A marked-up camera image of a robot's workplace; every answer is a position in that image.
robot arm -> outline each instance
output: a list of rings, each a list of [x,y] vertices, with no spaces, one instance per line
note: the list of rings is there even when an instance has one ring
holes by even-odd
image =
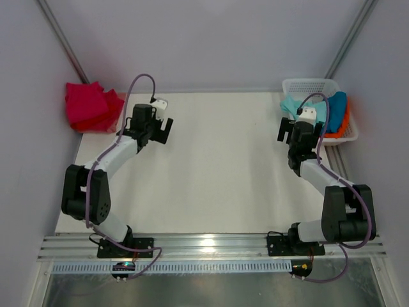
[[[362,206],[348,187],[352,186],[364,199],[372,220],[370,239],[376,235],[372,192],[366,185],[355,185],[333,171],[324,170],[313,149],[322,130],[322,123],[315,124],[316,111],[305,107],[298,110],[297,121],[283,118],[278,141],[284,140],[288,132],[289,167],[300,177],[310,182],[323,196],[323,213],[320,220],[295,223],[288,230],[289,241],[294,244],[305,242],[350,242],[364,240],[368,222]]]
[[[161,129],[166,107],[167,102],[161,99],[152,104],[136,104],[132,117],[127,118],[130,120],[129,127],[125,127],[118,144],[101,158],[91,177],[89,220],[97,231],[126,247],[132,248],[132,229],[110,212],[109,179],[149,140],[166,144],[173,124],[173,119],[169,118],[165,129]],[[72,164],[65,173],[61,209],[64,214],[80,221],[85,220],[86,180],[95,161],[93,159],[83,166]]]

white table surface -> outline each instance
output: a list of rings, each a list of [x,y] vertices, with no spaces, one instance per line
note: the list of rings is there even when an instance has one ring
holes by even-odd
[[[321,218],[323,196],[288,167],[277,141],[280,93],[173,93],[166,145],[150,142],[110,180],[111,210],[140,233],[286,232]],[[132,95],[127,114],[149,95]],[[75,161],[94,159],[114,134],[85,134]],[[328,164],[325,151],[323,160]],[[86,232],[60,214],[56,232]]]

cable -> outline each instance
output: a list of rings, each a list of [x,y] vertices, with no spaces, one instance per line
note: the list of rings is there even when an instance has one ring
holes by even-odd
[[[121,124],[121,130],[120,130],[120,134],[118,135],[116,141],[114,144],[112,144],[107,150],[105,150],[104,152],[102,152],[98,158],[96,158],[96,161],[93,163],[91,169],[89,170],[88,176],[87,176],[87,189],[86,189],[86,193],[85,193],[85,225],[87,228],[91,228],[91,225],[89,223],[89,198],[90,198],[90,186],[91,186],[91,178],[92,178],[92,174],[96,168],[96,166],[99,164],[99,162],[101,161],[101,159],[103,157],[105,157],[112,149],[114,149],[115,147],[117,147],[117,145],[119,144],[119,142],[121,141],[122,135],[123,135],[123,131],[125,130],[125,124],[127,122],[127,106],[128,106],[128,101],[129,101],[129,96],[132,92],[132,88],[134,88],[134,85],[136,83],[136,81],[139,80],[139,78],[141,77],[148,77],[149,79],[151,79],[152,84],[153,84],[153,89],[152,89],[152,96],[151,96],[151,102],[155,101],[155,91],[156,91],[156,82],[154,80],[154,78],[152,78],[151,75],[149,74],[140,74],[137,75],[135,77],[135,79],[131,82],[129,89],[128,89],[128,93],[127,93],[127,97],[125,99],[125,103],[123,106],[123,114],[122,114],[122,124]]]
[[[343,248],[342,245],[337,244],[339,246],[339,248],[341,248],[341,250],[343,251],[344,255],[345,255],[345,266],[344,269],[342,270],[341,273],[339,273],[337,276],[333,277],[333,278],[329,278],[329,279],[314,279],[314,278],[301,278],[300,276],[295,276],[293,275],[295,278],[297,279],[301,279],[301,280],[306,280],[306,281],[310,281],[311,283],[330,283],[332,281],[338,280],[339,278],[343,277],[346,273],[346,271],[349,268],[349,261],[348,261],[348,254],[346,253],[346,250]]]
[[[318,165],[320,166],[320,168],[325,173],[327,173],[332,178],[336,179],[337,181],[339,181],[340,183],[345,185],[355,195],[355,197],[358,199],[358,201],[359,201],[359,203],[360,203],[360,205],[362,207],[362,210],[365,213],[365,216],[366,216],[366,219],[367,219],[367,222],[368,222],[368,229],[367,229],[364,240],[360,244],[355,245],[355,246],[351,246],[351,245],[347,245],[345,243],[341,243],[341,245],[346,247],[346,248],[358,249],[358,248],[361,248],[362,246],[365,246],[365,244],[367,244],[369,239],[371,238],[371,232],[372,232],[371,215],[370,215],[369,209],[368,209],[367,205],[365,204],[365,201],[362,199],[361,195],[349,183],[347,183],[343,178],[341,178],[340,176],[335,175],[333,172],[331,172],[327,167],[325,167],[321,163],[320,151],[321,151],[322,142],[324,140],[324,135],[325,135],[325,133],[327,131],[329,117],[330,117],[330,104],[329,104],[328,98],[327,98],[327,96],[325,96],[322,93],[318,93],[318,92],[317,93],[312,93],[306,99],[304,99],[304,101],[301,103],[300,107],[302,107],[307,102],[308,99],[310,99],[313,96],[317,96],[317,95],[322,96],[324,98],[325,104],[327,105],[327,115],[326,115],[326,118],[325,118],[324,129],[323,129],[323,132],[322,132],[322,134],[320,136],[320,139],[318,141],[318,146],[317,146],[317,162],[318,162]]]
[[[125,130],[125,125],[127,122],[127,106],[128,106],[128,101],[129,101],[129,96],[132,92],[132,89],[134,88],[134,85],[136,83],[136,81],[138,81],[141,77],[148,77],[149,79],[151,79],[152,81],[152,85],[153,85],[153,89],[152,89],[152,96],[151,96],[151,100],[150,102],[154,102],[155,101],[155,91],[156,91],[156,83],[155,80],[152,78],[151,75],[149,74],[139,74],[135,77],[135,79],[131,82],[128,92],[127,92],[127,97],[125,99],[125,103],[123,106],[123,114],[122,114],[122,124],[121,124],[121,130],[120,133],[115,141],[114,144],[112,144],[108,149],[106,149],[105,151],[103,151],[97,158],[96,161],[92,164],[91,169],[88,172],[88,176],[87,176],[87,183],[86,183],[86,194],[85,194],[85,225],[86,228],[92,228],[94,230],[94,232],[97,235],[100,235],[101,237],[103,237],[105,240],[108,240],[109,242],[113,243],[114,245],[116,245],[117,247],[124,249],[125,251],[132,251],[134,253],[149,253],[151,251],[159,251],[158,255],[152,260],[152,262],[150,264],[148,264],[143,270],[141,270],[140,272],[130,276],[128,279],[134,279],[138,276],[140,276],[141,274],[143,274],[144,272],[146,272],[159,258],[159,256],[162,254],[162,248],[150,248],[150,249],[133,249],[133,248],[127,248],[126,246],[121,245],[120,243],[116,242],[114,239],[106,236],[104,233],[98,231],[97,229],[95,229],[95,227],[89,222],[89,199],[90,199],[90,190],[91,190],[91,178],[92,178],[92,174],[95,170],[95,168],[98,166],[99,162],[101,161],[101,159],[103,157],[105,157],[112,149],[114,149],[115,147],[118,146],[119,142],[121,141],[122,135],[123,135],[123,131]]]
[[[359,195],[359,193],[349,184],[347,183],[343,178],[341,178],[340,176],[335,175],[333,172],[331,172],[327,167],[325,167],[322,163],[321,163],[321,157],[320,157],[320,151],[321,151],[321,146],[322,146],[322,142],[324,140],[324,136],[325,133],[327,131],[328,128],[328,122],[329,122],[329,118],[330,118],[330,104],[328,101],[327,96],[325,96],[322,93],[312,93],[310,94],[307,98],[304,99],[304,101],[301,103],[300,107],[302,107],[311,97],[313,96],[322,96],[324,98],[325,104],[327,106],[327,115],[325,117],[325,124],[324,124],[324,128],[323,128],[323,132],[321,133],[321,136],[318,140],[318,146],[317,146],[317,162],[318,165],[320,166],[320,168],[327,173],[328,175],[330,175],[332,178],[336,179],[338,182],[342,183],[343,185],[345,185],[354,195],[355,197],[358,199],[362,210],[365,212],[366,215],[366,219],[368,222],[368,229],[365,235],[364,240],[360,243],[357,244],[355,246],[351,246],[351,245],[347,245],[345,243],[337,243],[337,245],[339,246],[339,248],[342,249],[344,255],[345,255],[345,267],[343,269],[343,271],[341,273],[339,273],[337,276],[333,277],[333,278],[329,278],[329,279],[313,279],[313,278],[300,278],[299,276],[296,276],[298,279],[301,280],[306,280],[306,281],[310,281],[312,283],[330,283],[331,281],[335,281],[339,278],[341,278],[342,276],[345,275],[346,271],[348,270],[348,254],[346,253],[346,250],[344,249],[344,247],[346,248],[350,248],[350,249],[358,249],[361,248],[362,246],[365,246],[365,244],[368,243],[369,239],[371,238],[371,232],[372,232],[372,219],[371,219],[371,215],[369,213],[368,207],[365,204],[365,201],[362,199],[361,195]]]

purple cable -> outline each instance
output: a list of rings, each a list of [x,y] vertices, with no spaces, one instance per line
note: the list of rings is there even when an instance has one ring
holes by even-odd
[[[153,99],[153,97],[155,96],[155,92],[156,92],[156,82],[154,80],[154,78],[152,78],[152,76],[150,74],[140,74],[137,75],[135,77],[135,79],[132,81],[132,83],[129,86],[128,89],[128,93],[127,93],[127,97],[125,99],[125,103],[123,106],[123,114],[122,114],[122,124],[121,124],[121,130],[120,130],[120,134],[118,135],[118,138],[116,139],[115,143],[112,144],[107,150],[105,150],[104,152],[102,152],[98,158],[96,158],[96,161],[92,164],[91,169],[89,170],[88,176],[87,176],[87,189],[86,189],[86,193],[85,193],[85,226],[86,228],[91,228],[91,224],[89,223],[89,197],[90,197],[90,187],[91,187],[91,178],[92,178],[92,174],[96,168],[96,166],[99,164],[99,162],[101,161],[101,159],[103,157],[105,157],[112,149],[114,149],[115,147],[117,147],[118,143],[121,141],[122,135],[123,135],[123,131],[125,130],[125,125],[127,122],[127,106],[128,106],[128,100],[129,100],[129,96],[131,94],[132,88],[134,88],[134,85],[136,83],[136,81],[138,81],[139,78],[141,77],[148,77],[149,79],[151,79],[152,84],[153,84],[153,89],[152,89],[152,97],[151,100]]]
[[[331,172],[327,167],[325,167],[325,166],[322,165],[322,163],[321,163],[320,150],[321,150],[322,142],[323,142],[323,140],[324,140],[324,135],[325,135],[325,133],[326,133],[326,131],[327,131],[327,128],[328,128],[328,122],[329,122],[329,118],[330,118],[330,104],[329,104],[328,98],[327,98],[327,96],[325,96],[325,95],[322,94],[322,93],[318,93],[318,92],[317,92],[317,93],[312,93],[312,94],[310,94],[307,98],[304,99],[304,101],[301,103],[300,107],[302,107],[311,97],[317,96],[317,95],[322,96],[322,97],[324,98],[325,104],[326,104],[326,106],[327,106],[327,115],[326,115],[326,118],[325,118],[325,124],[324,124],[324,128],[323,128],[323,132],[322,132],[322,134],[321,134],[321,136],[320,136],[320,139],[319,139],[319,141],[318,141],[318,147],[317,147],[317,162],[318,162],[318,165],[320,166],[320,168],[321,168],[325,173],[327,173],[327,174],[330,175],[332,178],[336,179],[337,181],[339,181],[340,183],[342,183],[343,185],[345,185],[349,190],[351,190],[351,192],[355,195],[355,197],[358,199],[360,205],[362,206],[362,209],[364,210],[365,215],[366,215],[366,218],[367,218],[367,221],[368,221],[367,233],[366,233],[366,235],[365,235],[364,240],[363,240],[360,244],[355,245],[355,246],[350,246],[350,245],[347,245],[347,244],[342,243],[342,242],[339,243],[339,248],[342,249],[342,251],[343,251],[343,253],[344,253],[344,255],[345,255],[345,267],[344,267],[344,269],[343,269],[343,271],[342,271],[341,273],[339,273],[337,276],[335,276],[335,277],[333,277],[333,278],[329,278],[329,279],[304,278],[304,280],[310,281],[310,282],[312,282],[312,283],[330,283],[331,281],[335,281],[335,280],[337,280],[337,279],[343,277],[343,276],[345,275],[346,271],[348,270],[348,266],[349,266],[349,265],[348,265],[348,254],[346,253],[346,250],[344,249],[344,247],[350,248],[350,249],[358,249],[358,248],[361,248],[362,246],[364,246],[365,244],[368,243],[368,241],[369,241],[369,239],[370,239],[370,237],[371,237],[372,219],[371,219],[371,215],[369,214],[368,207],[367,207],[367,205],[365,204],[365,201],[364,201],[364,200],[362,199],[362,197],[358,194],[358,192],[357,192],[349,183],[347,183],[347,182],[346,182],[345,180],[343,180],[341,177],[336,176],[333,172]]]
[[[129,86],[128,92],[127,92],[127,97],[125,99],[125,103],[123,106],[123,114],[122,114],[122,124],[121,124],[121,130],[120,133],[118,135],[118,138],[116,139],[115,143],[112,144],[108,149],[106,149],[104,152],[102,152],[97,158],[96,161],[92,164],[91,169],[89,170],[88,176],[87,176],[87,189],[86,189],[86,193],[85,193],[85,225],[86,228],[92,228],[94,230],[95,233],[99,234],[100,236],[102,236],[104,239],[110,241],[111,243],[115,244],[117,247],[124,249],[126,251],[131,251],[134,253],[149,253],[151,251],[159,251],[158,255],[151,261],[150,264],[148,264],[143,270],[141,270],[138,273],[135,273],[134,275],[130,276],[128,278],[128,280],[130,279],[134,279],[136,277],[139,277],[140,275],[142,275],[143,273],[145,273],[161,256],[162,254],[162,248],[150,248],[150,249],[133,249],[133,248],[127,248],[126,246],[121,245],[120,243],[117,243],[114,239],[106,236],[104,233],[99,232],[98,230],[96,230],[93,225],[91,225],[91,223],[89,222],[89,199],[90,199],[90,187],[91,187],[91,178],[92,178],[92,174],[96,168],[96,166],[99,164],[99,162],[101,161],[101,159],[103,157],[105,157],[112,149],[114,149],[115,147],[117,147],[117,145],[119,144],[119,142],[121,141],[122,135],[123,135],[123,131],[125,130],[125,125],[126,125],[126,121],[127,121],[127,106],[128,106],[128,101],[129,101],[129,96],[132,92],[132,88],[134,87],[136,81],[141,78],[141,77],[148,77],[149,79],[151,79],[152,84],[153,84],[153,89],[152,89],[152,97],[151,97],[151,102],[153,101],[153,98],[155,96],[155,91],[156,91],[156,83],[155,80],[152,78],[151,75],[149,74],[140,74],[137,75],[135,77],[135,79],[132,81],[132,83]],[[80,293],[80,294],[76,294],[76,293],[68,293],[69,295],[72,296],[87,296],[90,294],[95,293],[96,291],[100,290],[102,287],[108,285],[110,283],[103,283],[102,285],[99,285],[98,287],[96,287],[95,289],[93,289],[91,292],[86,292],[86,293]],[[67,293],[67,291],[65,291],[63,289],[63,287],[60,287],[59,291],[63,291],[65,293]]]
[[[343,185],[345,185],[354,195],[355,197],[358,199],[360,205],[362,206],[362,210],[365,212],[365,216],[366,219],[368,221],[368,229],[365,235],[364,240],[355,246],[351,246],[351,245],[347,245],[345,243],[341,243],[342,246],[346,247],[346,248],[350,248],[350,249],[358,249],[361,248],[362,246],[365,246],[365,244],[368,243],[369,239],[371,238],[371,232],[372,232],[372,219],[371,219],[371,215],[369,213],[368,207],[365,204],[365,201],[362,199],[361,195],[359,195],[359,193],[349,184],[347,183],[344,179],[342,179],[339,176],[336,176],[333,172],[331,172],[327,167],[325,167],[324,165],[322,165],[321,163],[321,157],[320,157],[320,151],[321,151],[321,146],[322,146],[322,142],[324,140],[324,135],[327,131],[327,127],[328,127],[328,122],[329,122],[329,118],[330,118],[330,104],[328,102],[328,98],[327,96],[325,96],[322,93],[312,93],[311,95],[309,95],[306,99],[304,99],[304,101],[301,103],[300,107],[302,107],[308,99],[310,99],[313,96],[322,96],[325,100],[325,104],[327,105],[327,116],[325,118],[325,124],[324,124],[324,129],[323,132],[320,136],[320,140],[318,141],[318,147],[317,147],[317,162],[318,165],[320,166],[320,168],[322,168],[324,170],[325,173],[327,173],[328,175],[330,175],[332,178],[336,179],[337,181],[339,181],[340,183],[342,183]]]
[[[332,281],[338,280],[339,278],[343,277],[346,273],[346,271],[348,270],[349,267],[349,263],[348,263],[348,254],[346,253],[346,250],[342,247],[342,245],[338,245],[339,248],[342,249],[344,255],[345,255],[345,266],[344,269],[341,273],[339,273],[337,276],[333,277],[333,278],[329,278],[329,279],[314,279],[314,278],[304,278],[302,279],[300,276],[295,276],[298,279],[301,280],[306,280],[306,281],[310,281],[311,283],[330,283]]]
[[[120,248],[129,250],[129,251],[136,251],[136,249],[132,249],[132,248],[126,248],[125,246],[122,246],[121,244],[117,244],[114,240],[112,240],[111,238],[107,237],[107,240],[111,241],[113,244],[119,246]],[[162,248],[151,248],[151,249],[140,249],[140,252],[143,253],[144,251],[159,251],[159,253],[156,255],[155,259],[153,259],[144,269],[142,269],[141,271],[139,271],[138,273],[135,273],[131,276],[129,276],[127,278],[127,280],[132,280],[135,279],[137,277],[139,277],[140,275],[142,275],[143,273],[145,273],[161,256],[162,254]],[[82,297],[82,296],[88,296],[91,294],[94,294],[96,292],[98,292],[101,288],[104,288],[105,286],[109,285],[110,283],[113,283],[116,279],[112,279],[107,281],[106,283],[102,283],[101,285],[95,287],[93,290],[88,291],[88,292],[84,292],[84,293],[72,293],[69,292],[67,290],[64,289],[63,285],[61,285],[56,293],[56,295],[54,296],[54,299],[52,300],[50,306],[54,306],[56,299],[59,295],[60,292],[64,292],[64,294],[66,295],[70,295],[70,296],[77,296],[77,297]]]

